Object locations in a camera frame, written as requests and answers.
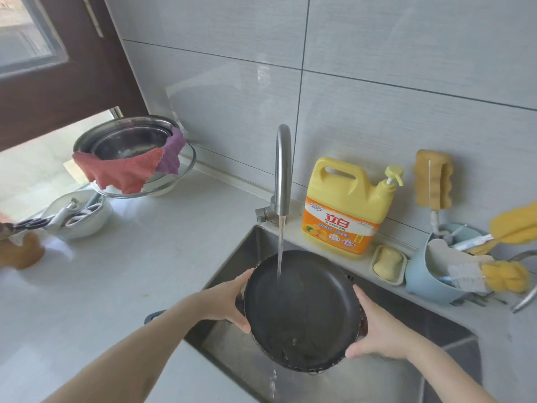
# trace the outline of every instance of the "purple cloth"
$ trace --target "purple cloth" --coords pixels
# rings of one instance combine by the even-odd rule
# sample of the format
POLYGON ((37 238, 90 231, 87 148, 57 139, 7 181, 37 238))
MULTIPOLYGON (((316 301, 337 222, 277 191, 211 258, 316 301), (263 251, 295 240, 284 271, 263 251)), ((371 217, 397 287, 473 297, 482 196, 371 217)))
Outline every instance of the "purple cloth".
POLYGON ((177 175, 179 172, 179 159, 177 156, 185 145, 186 140, 181 130, 175 127, 172 128, 171 136, 166 139, 166 143, 162 147, 164 149, 164 155, 155 171, 177 175))

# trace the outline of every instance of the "dish cloth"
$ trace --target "dish cloth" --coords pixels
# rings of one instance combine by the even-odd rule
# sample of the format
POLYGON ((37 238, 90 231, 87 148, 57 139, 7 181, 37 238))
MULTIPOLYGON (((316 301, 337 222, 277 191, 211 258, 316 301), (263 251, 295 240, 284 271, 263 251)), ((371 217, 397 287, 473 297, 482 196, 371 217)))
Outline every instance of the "dish cloth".
POLYGON ((135 157, 101 160, 96 155, 77 151, 72 158, 88 181, 96 181, 99 188, 112 185, 124 194, 131 194, 140 192, 155 171, 177 175, 180 165, 177 156, 185 145, 181 130, 173 128, 163 147, 135 157))

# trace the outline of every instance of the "tile backsplash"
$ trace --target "tile backsplash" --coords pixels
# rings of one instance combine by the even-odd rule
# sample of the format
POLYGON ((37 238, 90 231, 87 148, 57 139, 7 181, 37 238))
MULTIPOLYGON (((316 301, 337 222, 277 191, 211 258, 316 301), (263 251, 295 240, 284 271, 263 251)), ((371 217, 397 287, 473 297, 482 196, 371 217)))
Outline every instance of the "tile backsplash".
POLYGON ((296 198, 321 156, 374 183, 400 165, 383 232, 414 245, 418 149, 453 156, 445 219, 487 230, 537 199, 537 0, 107 1, 149 110, 208 164, 271 188, 286 123, 296 198))

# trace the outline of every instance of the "hand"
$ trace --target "hand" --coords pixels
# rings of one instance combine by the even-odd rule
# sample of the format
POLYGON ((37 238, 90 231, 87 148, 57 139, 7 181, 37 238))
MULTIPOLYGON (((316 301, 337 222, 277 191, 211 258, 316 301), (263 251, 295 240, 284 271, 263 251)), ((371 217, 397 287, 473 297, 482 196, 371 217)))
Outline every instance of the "hand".
POLYGON ((419 334, 378 306, 354 285, 354 292, 367 316, 367 336, 350 345, 345 356, 354 358, 377 352, 388 358, 406 359, 419 334))
POLYGON ((250 324, 246 317, 235 307, 235 298, 241 292, 242 287, 252 273, 253 269, 246 270, 234 280, 221 283, 198 293, 204 305, 204 319, 229 320, 248 334, 251 331, 250 324))

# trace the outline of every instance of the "red cloth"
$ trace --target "red cloth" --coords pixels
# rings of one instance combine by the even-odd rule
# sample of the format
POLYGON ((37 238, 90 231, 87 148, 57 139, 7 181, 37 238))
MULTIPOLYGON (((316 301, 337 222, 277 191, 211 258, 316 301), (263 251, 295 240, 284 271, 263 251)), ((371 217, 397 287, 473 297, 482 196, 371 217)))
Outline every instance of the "red cloth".
POLYGON ((163 148, 153 148, 147 153, 121 160, 101 160, 93 154, 77 151, 72 158, 84 171, 86 178, 97 181, 99 188, 112 185, 122 193, 138 193, 150 178, 164 155, 163 148))

